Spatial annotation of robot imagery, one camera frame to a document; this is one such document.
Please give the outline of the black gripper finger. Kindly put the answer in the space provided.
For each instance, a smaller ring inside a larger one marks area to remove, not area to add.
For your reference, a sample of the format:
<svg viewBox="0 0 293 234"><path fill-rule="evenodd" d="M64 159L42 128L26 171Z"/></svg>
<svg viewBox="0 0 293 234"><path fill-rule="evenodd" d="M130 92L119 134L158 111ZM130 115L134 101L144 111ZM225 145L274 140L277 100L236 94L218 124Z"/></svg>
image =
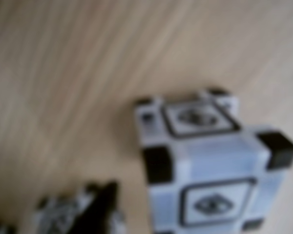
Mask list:
<svg viewBox="0 0 293 234"><path fill-rule="evenodd" d="M85 212L83 234L109 234L111 216L116 210L118 183L112 181L104 185Z"/></svg>

